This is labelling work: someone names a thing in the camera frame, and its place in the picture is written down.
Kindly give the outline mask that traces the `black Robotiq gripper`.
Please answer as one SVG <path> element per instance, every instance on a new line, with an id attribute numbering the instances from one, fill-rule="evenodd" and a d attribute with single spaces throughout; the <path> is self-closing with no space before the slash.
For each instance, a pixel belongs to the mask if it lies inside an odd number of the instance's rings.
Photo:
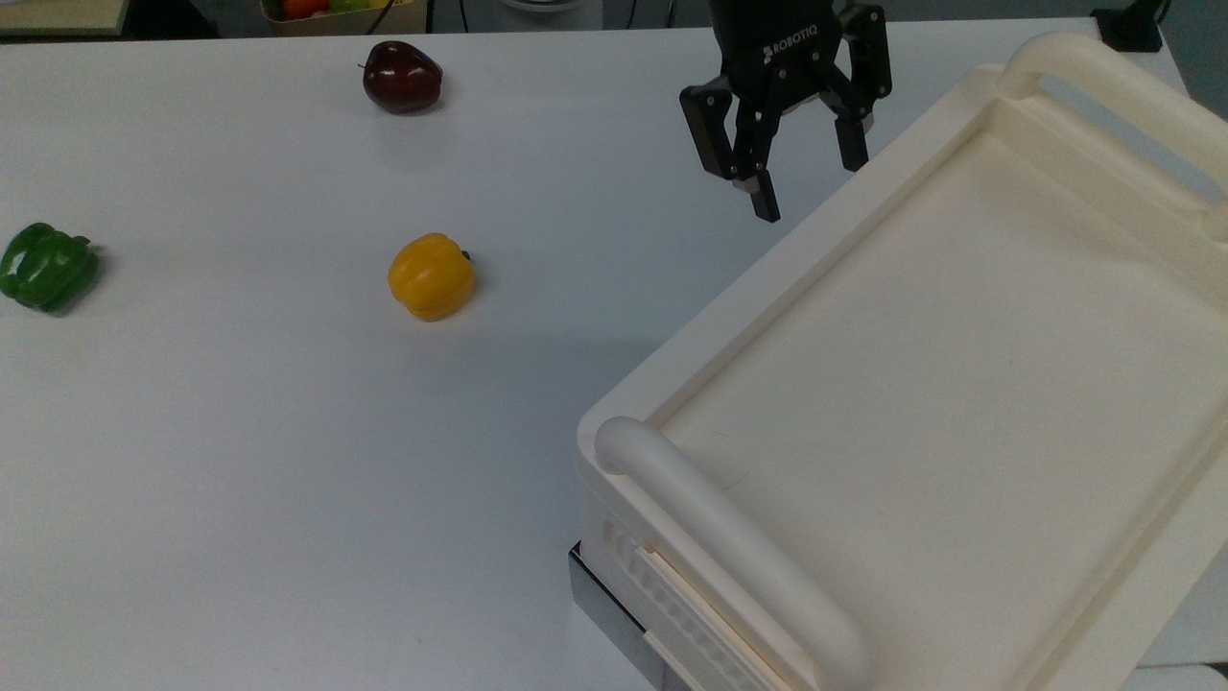
<path id="1" fill-rule="evenodd" d="M 682 90 L 679 103 L 702 171 L 734 184 L 764 222 L 781 218 L 768 155 L 780 114 L 820 99 L 835 114 L 842 169 L 869 153 L 877 101 L 893 91 L 885 9 L 833 1 L 710 1 L 720 77 Z"/>

